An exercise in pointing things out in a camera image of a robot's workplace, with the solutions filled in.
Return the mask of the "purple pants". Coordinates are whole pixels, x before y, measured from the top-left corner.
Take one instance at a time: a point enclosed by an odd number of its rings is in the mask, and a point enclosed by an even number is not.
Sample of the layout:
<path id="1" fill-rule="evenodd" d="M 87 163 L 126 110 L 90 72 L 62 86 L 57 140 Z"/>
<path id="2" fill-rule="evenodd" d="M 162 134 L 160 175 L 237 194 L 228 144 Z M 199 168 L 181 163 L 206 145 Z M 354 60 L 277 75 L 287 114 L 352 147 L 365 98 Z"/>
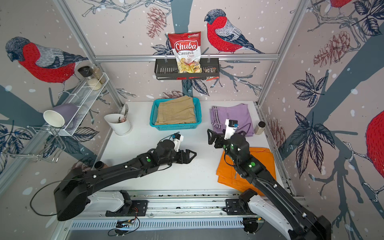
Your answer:
<path id="1" fill-rule="evenodd" d="M 211 124 L 213 131 L 222 134 L 226 130 L 226 119 L 238 121 L 237 131 L 244 131 L 246 137 L 254 135 L 252 118 L 247 104 L 239 104 L 232 107 L 212 106 L 210 108 Z"/>

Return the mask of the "tan pants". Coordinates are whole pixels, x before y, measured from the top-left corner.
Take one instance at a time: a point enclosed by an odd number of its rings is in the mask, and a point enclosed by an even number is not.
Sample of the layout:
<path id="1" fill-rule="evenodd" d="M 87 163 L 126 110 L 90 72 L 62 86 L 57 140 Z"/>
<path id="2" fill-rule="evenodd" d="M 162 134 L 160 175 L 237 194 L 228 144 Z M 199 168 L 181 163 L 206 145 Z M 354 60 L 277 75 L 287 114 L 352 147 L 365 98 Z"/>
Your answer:
<path id="1" fill-rule="evenodd" d="M 193 98 L 180 97 L 159 103 L 155 125 L 177 125 L 196 123 Z"/>

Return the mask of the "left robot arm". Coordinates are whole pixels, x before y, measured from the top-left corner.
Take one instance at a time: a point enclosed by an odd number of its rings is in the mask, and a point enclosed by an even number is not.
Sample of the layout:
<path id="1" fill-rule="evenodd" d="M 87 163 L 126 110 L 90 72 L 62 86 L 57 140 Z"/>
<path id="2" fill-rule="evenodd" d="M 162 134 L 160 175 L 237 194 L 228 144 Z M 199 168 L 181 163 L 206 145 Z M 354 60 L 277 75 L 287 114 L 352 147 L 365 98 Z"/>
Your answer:
<path id="1" fill-rule="evenodd" d="M 191 150 L 176 151 L 174 142 L 163 140 L 155 149 L 122 164 L 93 171 L 73 169 L 54 190 L 57 219 L 63 222 L 81 214 L 88 204 L 88 196 L 101 189 L 152 174 L 161 166 L 189 164 L 196 156 Z"/>

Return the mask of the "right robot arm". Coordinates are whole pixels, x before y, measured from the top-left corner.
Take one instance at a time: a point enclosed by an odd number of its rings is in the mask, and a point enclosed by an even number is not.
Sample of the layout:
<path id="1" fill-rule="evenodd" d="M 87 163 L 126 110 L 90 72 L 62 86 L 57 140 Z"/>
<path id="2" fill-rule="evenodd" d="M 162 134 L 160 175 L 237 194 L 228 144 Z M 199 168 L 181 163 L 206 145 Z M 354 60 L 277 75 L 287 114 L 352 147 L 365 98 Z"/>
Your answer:
<path id="1" fill-rule="evenodd" d="M 222 148 L 231 158 L 236 172 L 261 191 L 268 199 L 259 195 L 246 201 L 249 210 L 262 217 L 287 240 L 329 240 L 332 237 L 330 221 L 317 217 L 303 207 L 271 175 L 267 168 L 250 153 L 249 143 L 241 134 L 229 139 L 207 130 L 209 145 Z"/>

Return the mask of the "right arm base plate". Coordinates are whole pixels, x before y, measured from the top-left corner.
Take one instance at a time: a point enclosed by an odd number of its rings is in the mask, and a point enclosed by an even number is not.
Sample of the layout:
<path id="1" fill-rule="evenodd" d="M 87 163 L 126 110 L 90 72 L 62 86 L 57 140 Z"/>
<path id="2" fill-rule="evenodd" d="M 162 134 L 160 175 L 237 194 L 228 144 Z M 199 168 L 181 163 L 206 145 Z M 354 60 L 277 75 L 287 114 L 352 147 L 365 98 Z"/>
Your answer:
<path id="1" fill-rule="evenodd" d="M 223 211 L 229 216 L 255 215 L 249 207 L 249 202 L 242 199 L 226 199 Z"/>

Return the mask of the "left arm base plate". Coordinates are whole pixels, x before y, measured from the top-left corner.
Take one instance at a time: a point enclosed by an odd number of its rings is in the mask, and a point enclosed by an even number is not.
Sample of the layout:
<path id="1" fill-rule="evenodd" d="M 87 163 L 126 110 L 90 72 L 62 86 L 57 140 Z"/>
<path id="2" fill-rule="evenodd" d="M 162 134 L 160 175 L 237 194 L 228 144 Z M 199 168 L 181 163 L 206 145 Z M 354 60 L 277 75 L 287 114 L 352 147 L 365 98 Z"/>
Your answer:
<path id="1" fill-rule="evenodd" d="M 121 190 L 123 205 L 116 211 L 106 211 L 106 217 L 144 217 L 148 209 L 148 200 L 132 200 L 127 191 Z"/>

